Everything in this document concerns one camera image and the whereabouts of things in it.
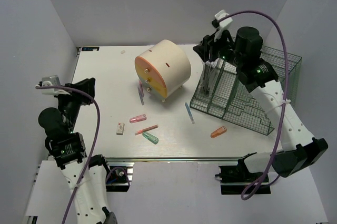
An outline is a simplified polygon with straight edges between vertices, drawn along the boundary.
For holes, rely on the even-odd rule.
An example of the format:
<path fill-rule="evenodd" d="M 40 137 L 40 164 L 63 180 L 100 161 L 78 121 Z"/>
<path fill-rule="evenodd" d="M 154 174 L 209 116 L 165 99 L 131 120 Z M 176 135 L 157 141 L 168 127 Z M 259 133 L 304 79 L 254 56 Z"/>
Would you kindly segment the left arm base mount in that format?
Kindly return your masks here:
<path fill-rule="evenodd" d="M 114 170 L 107 179 L 107 192 L 128 192 L 133 176 L 132 166 L 110 166 Z"/>

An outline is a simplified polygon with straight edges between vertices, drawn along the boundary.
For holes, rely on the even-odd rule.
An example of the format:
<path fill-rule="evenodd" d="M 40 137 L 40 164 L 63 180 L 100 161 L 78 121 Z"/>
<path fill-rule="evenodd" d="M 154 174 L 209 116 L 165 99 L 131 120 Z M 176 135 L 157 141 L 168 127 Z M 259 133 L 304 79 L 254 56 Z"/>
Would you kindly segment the purple pen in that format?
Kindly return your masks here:
<path fill-rule="evenodd" d="M 140 96 L 140 101 L 141 101 L 141 104 L 142 104 L 142 106 L 144 106 L 144 99 L 141 97 L 141 94 L 140 94 L 140 92 L 139 92 L 139 96 Z"/>

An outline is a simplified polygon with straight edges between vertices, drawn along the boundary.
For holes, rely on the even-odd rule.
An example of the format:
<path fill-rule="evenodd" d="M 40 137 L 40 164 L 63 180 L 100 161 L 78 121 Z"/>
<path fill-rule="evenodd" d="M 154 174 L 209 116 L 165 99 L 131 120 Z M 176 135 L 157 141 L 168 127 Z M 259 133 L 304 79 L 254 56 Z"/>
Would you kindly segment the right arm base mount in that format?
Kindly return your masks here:
<path fill-rule="evenodd" d="M 240 168 L 239 165 L 219 166 L 219 172 L 215 174 L 215 179 L 220 182 L 221 195 L 240 195 L 250 183 L 262 174 L 262 172 L 250 173 L 247 169 Z"/>

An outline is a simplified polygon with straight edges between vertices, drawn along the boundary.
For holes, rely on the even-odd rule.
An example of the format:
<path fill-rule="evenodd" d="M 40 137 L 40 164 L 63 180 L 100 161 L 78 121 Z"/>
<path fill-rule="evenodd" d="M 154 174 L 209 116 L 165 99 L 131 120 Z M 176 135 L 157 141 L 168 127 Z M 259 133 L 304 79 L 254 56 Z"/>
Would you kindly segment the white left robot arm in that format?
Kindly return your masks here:
<path fill-rule="evenodd" d="M 45 147 L 71 192 L 62 223 L 70 206 L 75 207 L 77 223 L 116 223 L 116 215 L 107 202 L 106 181 L 111 168 L 103 155 L 86 151 L 82 134 L 74 130 L 80 108 L 97 104 L 95 78 L 61 85 L 58 76 L 48 76 L 36 89 L 58 100 L 56 108 L 46 108 L 39 114 L 38 123 L 46 133 Z"/>

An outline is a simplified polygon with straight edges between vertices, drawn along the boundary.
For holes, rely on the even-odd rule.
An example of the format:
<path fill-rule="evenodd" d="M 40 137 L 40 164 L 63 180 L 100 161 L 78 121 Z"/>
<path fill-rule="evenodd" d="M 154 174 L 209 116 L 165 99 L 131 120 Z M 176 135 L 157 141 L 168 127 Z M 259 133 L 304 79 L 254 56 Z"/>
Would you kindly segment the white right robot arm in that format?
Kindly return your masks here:
<path fill-rule="evenodd" d="M 206 35 L 193 47 L 202 61 L 223 59 L 236 68 L 238 80 L 259 103 L 278 130 L 282 151 L 275 154 L 273 170 L 286 178 L 314 164 L 328 149 L 323 138 L 315 138 L 294 111 L 290 100 L 284 98 L 285 84 L 270 63 L 261 58 L 263 39 L 253 27 L 241 27 L 232 39 L 225 30 Z"/>

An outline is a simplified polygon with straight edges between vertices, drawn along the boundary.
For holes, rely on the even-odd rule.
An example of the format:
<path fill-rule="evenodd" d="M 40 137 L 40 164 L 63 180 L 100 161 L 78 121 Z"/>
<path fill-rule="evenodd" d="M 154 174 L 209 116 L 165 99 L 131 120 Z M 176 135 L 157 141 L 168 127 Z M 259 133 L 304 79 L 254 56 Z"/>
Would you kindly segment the white silver-spined booklet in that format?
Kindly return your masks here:
<path fill-rule="evenodd" d="M 209 95 L 210 87 L 215 80 L 215 75 L 217 72 L 217 63 L 218 59 L 215 61 L 207 61 L 203 64 L 203 70 L 200 78 L 200 87 L 199 90 L 206 96 Z"/>

